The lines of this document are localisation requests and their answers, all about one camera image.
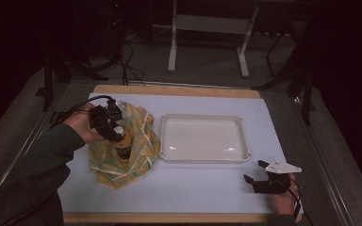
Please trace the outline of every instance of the person's arm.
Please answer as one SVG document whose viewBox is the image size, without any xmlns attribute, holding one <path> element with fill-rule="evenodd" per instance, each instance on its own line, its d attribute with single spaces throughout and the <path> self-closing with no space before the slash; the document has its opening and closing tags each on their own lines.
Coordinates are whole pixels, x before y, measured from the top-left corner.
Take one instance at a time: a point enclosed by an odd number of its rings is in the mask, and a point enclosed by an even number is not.
<svg viewBox="0 0 362 226">
<path fill-rule="evenodd" d="M 295 175 L 290 174 L 290 179 L 295 180 Z M 289 188 L 297 197 L 298 191 L 295 189 L 295 185 L 291 183 Z M 293 212 L 295 211 L 295 198 L 287 191 L 282 194 L 270 195 L 271 207 L 275 216 L 271 217 L 267 223 L 269 226 L 294 226 L 295 218 Z"/>
<path fill-rule="evenodd" d="M 84 110 L 93 105 L 86 104 Z M 92 132 L 87 112 L 77 112 L 32 145 L 0 185 L 0 225 L 56 194 L 68 177 L 66 163 L 85 143 L 103 140 Z"/>
</svg>

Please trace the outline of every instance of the hand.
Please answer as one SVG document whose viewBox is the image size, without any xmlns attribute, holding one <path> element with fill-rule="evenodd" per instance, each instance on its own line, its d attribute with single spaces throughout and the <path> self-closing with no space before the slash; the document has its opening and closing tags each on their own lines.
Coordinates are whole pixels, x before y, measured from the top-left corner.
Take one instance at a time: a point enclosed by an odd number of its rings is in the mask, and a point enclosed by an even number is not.
<svg viewBox="0 0 362 226">
<path fill-rule="evenodd" d="M 100 134 L 91 130 L 89 110 L 95 106 L 86 103 L 82 111 L 76 111 L 64 123 L 70 125 L 85 143 L 105 140 Z"/>
<path fill-rule="evenodd" d="M 289 174 L 289 178 L 295 180 L 295 175 L 293 173 Z M 293 194 L 298 197 L 299 192 L 295 189 L 295 184 L 290 183 L 289 188 Z M 293 215 L 295 210 L 296 200 L 293 196 L 287 191 L 282 194 L 270 195 L 271 207 L 277 215 Z"/>
</svg>

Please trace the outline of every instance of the sleeve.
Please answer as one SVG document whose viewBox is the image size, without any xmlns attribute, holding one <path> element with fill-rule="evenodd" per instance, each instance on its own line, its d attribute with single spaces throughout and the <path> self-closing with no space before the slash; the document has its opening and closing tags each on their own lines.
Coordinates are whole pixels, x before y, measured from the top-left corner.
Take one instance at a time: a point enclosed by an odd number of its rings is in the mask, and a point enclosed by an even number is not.
<svg viewBox="0 0 362 226">
<path fill-rule="evenodd" d="M 0 185 L 0 225 L 55 194 L 70 169 L 66 163 L 84 140 L 67 124 L 60 124 L 35 142 Z"/>
<path fill-rule="evenodd" d="M 295 226 L 295 218 L 292 215 L 276 215 L 267 221 L 269 226 Z"/>
</svg>

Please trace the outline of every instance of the towel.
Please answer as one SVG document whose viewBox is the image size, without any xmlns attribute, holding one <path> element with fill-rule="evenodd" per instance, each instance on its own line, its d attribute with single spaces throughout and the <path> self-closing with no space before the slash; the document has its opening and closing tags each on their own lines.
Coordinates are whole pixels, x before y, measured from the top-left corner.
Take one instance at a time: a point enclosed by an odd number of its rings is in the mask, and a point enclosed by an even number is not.
<svg viewBox="0 0 362 226">
<path fill-rule="evenodd" d="M 153 131 L 154 117 L 143 107 L 119 102 L 123 112 L 121 127 L 131 135 L 131 154 L 121 159 L 108 141 L 89 145 L 90 171 L 97 181 L 115 189 L 136 182 L 151 171 L 160 152 L 160 139 Z"/>
</svg>

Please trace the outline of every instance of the white tray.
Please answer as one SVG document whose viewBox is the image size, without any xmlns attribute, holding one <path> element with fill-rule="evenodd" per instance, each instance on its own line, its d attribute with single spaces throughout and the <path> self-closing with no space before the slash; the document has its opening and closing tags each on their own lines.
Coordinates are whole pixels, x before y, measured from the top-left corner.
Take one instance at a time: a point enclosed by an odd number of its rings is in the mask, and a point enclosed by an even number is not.
<svg viewBox="0 0 362 226">
<path fill-rule="evenodd" d="M 250 156 L 237 116 L 163 116 L 160 157 L 166 162 L 243 163 Z"/>
</svg>

